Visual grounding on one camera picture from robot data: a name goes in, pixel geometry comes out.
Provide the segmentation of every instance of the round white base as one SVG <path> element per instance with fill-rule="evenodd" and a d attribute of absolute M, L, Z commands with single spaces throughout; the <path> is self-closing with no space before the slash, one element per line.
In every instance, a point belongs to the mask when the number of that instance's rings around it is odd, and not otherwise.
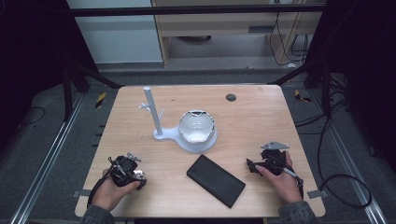
<path fill-rule="evenodd" d="M 178 131 L 178 126 L 175 128 L 167 129 L 163 128 L 163 134 L 158 135 L 157 130 L 154 130 L 154 138 L 157 141 L 164 141 L 164 140 L 173 140 L 178 143 L 178 145 L 185 149 L 186 151 L 189 151 L 191 153 L 203 153 L 213 147 L 215 145 L 216 140 L 218 139 L 218 131 L 215 128 L 215 131 L 213 132 L 213 136 L 208 140 L 203 143 L 197 143 L 193 144 L 188 141 L 186 141 L 179 133 Z"/>

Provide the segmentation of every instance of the white panel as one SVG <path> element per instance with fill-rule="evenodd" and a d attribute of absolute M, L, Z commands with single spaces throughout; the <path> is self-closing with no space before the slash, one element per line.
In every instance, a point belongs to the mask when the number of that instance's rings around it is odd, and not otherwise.
<path fill-rule="evenodd" d="M 149 0 L 67 0 L 71 8 L 151 7 Z M 162 62 L 153 16 L 76 18 L 96 63 Z"/>

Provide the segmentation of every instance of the sleeve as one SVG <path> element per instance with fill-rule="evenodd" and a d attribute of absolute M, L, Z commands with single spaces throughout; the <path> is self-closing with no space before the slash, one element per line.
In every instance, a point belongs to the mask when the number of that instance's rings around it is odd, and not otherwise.
<path fill-rule="evenodd" d="M 316 224 L 314 212 L 307 202 L 289 203 L 278 210 L 283 224 Z"/>
<path fill-rule="evenodd" d="M 109 212 L 107 212 L 107 210 L 95 205 L 90 205 L 79 223 L 114 224 L 115 222 L 115 218 Z"/>

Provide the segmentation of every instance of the hand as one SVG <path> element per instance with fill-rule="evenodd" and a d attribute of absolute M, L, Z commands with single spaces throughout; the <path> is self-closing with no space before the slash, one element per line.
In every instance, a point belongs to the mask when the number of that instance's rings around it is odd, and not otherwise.
<path fill-rule="evenodd" d="M 291 158 L 288 151 L 286 151 L 286 163 L 291 166 Z M 296 203 L 303 200 L 297 181 L 293 176 L 285 172 L 280 175 L 273 175 L 266 168 L 259 165 L 256 165 L 256 169 L 271 182 L 279 197 L 286 203 Z"/>
<path fill-rule="evenodd" d="M 92 204 L 106 209 L 108 212 L 113 210 L 121 199 L 132 192 L 132 190 L 139 187 L 140 182 L 134 181 L 127 186 L 117 187 L 110 176 L 108 176 L 103 184 L 96 191 L 92 199 Z"/>

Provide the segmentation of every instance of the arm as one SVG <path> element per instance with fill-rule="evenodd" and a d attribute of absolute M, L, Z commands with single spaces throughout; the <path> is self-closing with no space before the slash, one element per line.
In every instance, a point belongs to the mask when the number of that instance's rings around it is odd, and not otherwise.
<path fill-rule="evenodd" d="M 132 190 L 139 187 L 140 182 L 135 181 L 124 187 L 117 187 L 111 178 L 107 178 L 99 187 L 81 219 L 81 224 L 114 224 L 115 218 L 110 214 L 120 200 Z"/>
<path fill-rule="evenodd" d="M 291 166 L 289 152 L 286 152 L 286 163 Z M 256 169 L 271 182 L 276 189 L 276 193 L 286 203 L 278 210 L 282 223 L 318 223 L 309 204 L 303 201 L 294 177 L 285 172 L 280 175 L 273 175 L 261 166 L 256 166 Z"/>

